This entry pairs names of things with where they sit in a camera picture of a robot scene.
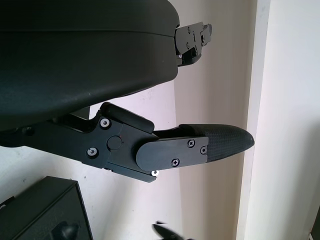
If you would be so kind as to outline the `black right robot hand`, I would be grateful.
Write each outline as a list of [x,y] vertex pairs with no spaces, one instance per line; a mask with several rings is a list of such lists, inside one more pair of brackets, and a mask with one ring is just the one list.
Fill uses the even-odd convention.
[[161,237],[162,240],[184,240],[184,237],[175,231],[166,227],[166,223],[157,221],[152,224],[154,232]]

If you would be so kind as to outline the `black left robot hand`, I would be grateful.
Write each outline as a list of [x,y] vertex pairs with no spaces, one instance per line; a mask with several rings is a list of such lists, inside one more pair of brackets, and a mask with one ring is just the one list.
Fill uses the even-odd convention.
[[0,144],[30,147],[133,179],[211,163],[254,144],[225,124],[154,123],[110,103],[196,63],[212,26],[181,26],[167,0],[3,0]]

